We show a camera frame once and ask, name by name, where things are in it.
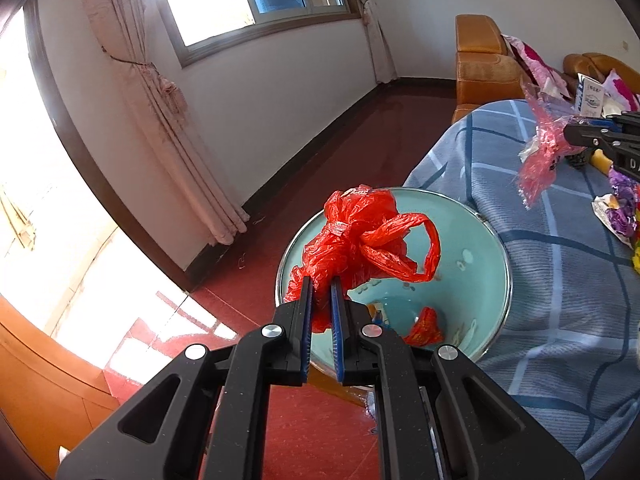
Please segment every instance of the window sill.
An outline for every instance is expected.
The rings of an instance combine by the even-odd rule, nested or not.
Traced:
[[[312,16],[300,16],[299,18],[287,18],[277,22],[259,23],[248,27],[232,30],[225,34],[220,34],[214,38],[199,41],[190,46],[184,46],[179,34],[169,34],[174,44],[175,53],[178,56],[180,65],[185,68],[201,59],[212,56],[226,48],[236,46],[246,41],[263,38],[277,32],[292,30],[294,28],[318,25],[319,23],[340,22],[342,20],[359,20],[359,12],[336,12],[314,14]],[[173,25],[165,23],[168,28]]]

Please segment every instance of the red floor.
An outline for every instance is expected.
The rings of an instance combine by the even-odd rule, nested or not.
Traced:
[[[160,332],[155,333],[138,320],[129,338],[157,351],[147,352],[149,357],[168,359],[193,342],[210,348],[233,343],[234,340],[219,336],[228,336],[228,329],[216,332],[221,324],[242,336],[269,322],[274,311],[278,263],[302,224],[322,209],[334,190],[358,184],[401,186],[449,126],[456,106],[455,99],[448,97],[450,94],[449,90],[387,88],[324,146],[260,214],[254,215],[248,233],[238,238],[210,278],[192,294],[215,316],[214,323],[204,320],[203,324],[189,315],[193,309],[174,304]],[[189,330],[181,328],[186,321],[196,327],[190,330],[199,329],[200,335],[187,334]],[[153,363],[163,366],[161,362]],[[120,400],[129,398],[143,381],[123,377],[111,364],[105,373],[113,394]],[[274,387],[263,478],[377,479],[378,441],[370,432],[373,427],[374,422],[363,408],[312,386]]]

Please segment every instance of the blue plaid tablecloth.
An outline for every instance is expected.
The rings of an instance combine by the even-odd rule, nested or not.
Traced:
[[[479,365],[575,454],[589,479],[638,414],[640,276],[631,250],[591,209],[593,197],[610,192],[595,168],[562,162],[555,184],[525,209],[518,152],[535,125],[524,101],[478,108],[446,131],[404,185],[466,203],[500,235],[513,302]]]

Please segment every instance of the wooden door frame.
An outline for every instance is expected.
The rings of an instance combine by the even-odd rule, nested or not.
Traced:
[[[182,290],[193,291],[198,283],[195,283],[188,273],[182,270],[140,225],[140,222],[111,187],[76,129],[62,95],[60,95],[47,58],[40,27],[38,0],[26,1],[24,21],[31,68],[38,90],[53,128],[76,170],[100,204],[130,240]]]

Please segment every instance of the metal rim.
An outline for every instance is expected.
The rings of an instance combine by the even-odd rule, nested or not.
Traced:
[[[513,275],[512,275],[512,272],[511,272],[511,262],[509,260],[509,255],[507,253],[507,249],[505,248],[504,244],[502,243],[502,240],[498,236],[497,231],[493,228],[493,226],[489,223],[489,221],[486,218],[484,218],[479,212],[474,211],[473,209],[471,209],[469,206],[463,204],[462,202],[458,202],[457,200],[454,200],[449,196],[443,195],[442,193],[436,193],[434,191],[428,191],[426,189],[419,189],[419,188],[416,188],[416,187],[380,187],[380,188],[377,188],[377,189],[385,189],[385,190],[389,190],[389,191],[396,191],[396,190],[398,190],[398,191],[404,191],[404,190],[418,191],[418,192],[421,192],[421,193],[435,195],[435,196],[438,196],[440,198],[444,198],[446,200],[449,200],[450,202],[453,202],[456,205],[462,206],[464,209],[466,209],[466,211],[468,211],[473,216],[475,216],[482,223],[482,225],[487,229],[487,231],[489,231],[489,233],[492,234],[494,236],[494,238],[498,241],[498,245],[500,246],[500,249],[502,251],[502,257],[503,257],[502,259],[504,260],[504,270],[505,270],[505,277],[506,277],[506,282],[507,282],[506,285],[507,285],[507,287],[506,287],[506,291],[505,291],[505,295],[504,295],[504,305],[502,307],[502,316],[500,318],[500,323],[498,324],[498,327],[495,329],[494,334],[489,339],[489,341],[485,345],[483,345],[483,347],[481,349],[479,349],[473,355],[469,356],[469,358],[472,361],[474,361],[474,362],[478,361],[484,354],[487,353],[487,351],[490,348],[490,346],[498,338],[498,336],[500,335],[500,332],[502,332],[502,329],[504,328],[504,324],[506,322],[507,316],[509,315],[509,313],[511,311],[511,299],[512,299],[512,295],[513,295]],[[282,273],[284,272],[284,264],[285,264],[285,260],[286,260],[287,254],[289,254],[289,251],[293,247],[296,239],[304,232],[304,230],[308,227],[308,225],[311,224],[313,221],[315,221],[319,216],[321,216],[323,214],[324,214],[324,210],[321,210],[317,214],[313,215],[307,222],[305,222],[305,224],[298,230],[296,235],[291,239],[289,245],[285,249],[284,254],[282,255],[282,258],[280,259],[280,264],[278,265],[278,274],[276,276],[276,289],[275,289],[276,307],[278,307],[278,306],[280,306],[282,304],[282,297],[280,295],[280,289],[282,288],[282,279],[283,279]],[[329,375],[330,377],[333,377],[333,378],[335,377],[335,371],[332,368],[329,368],[324,363],[317,363],[317,362],[312,360],[311,364],[313,366],[315,366],[318,370],[320,370],[322,373],[324,373],[325,375]]]

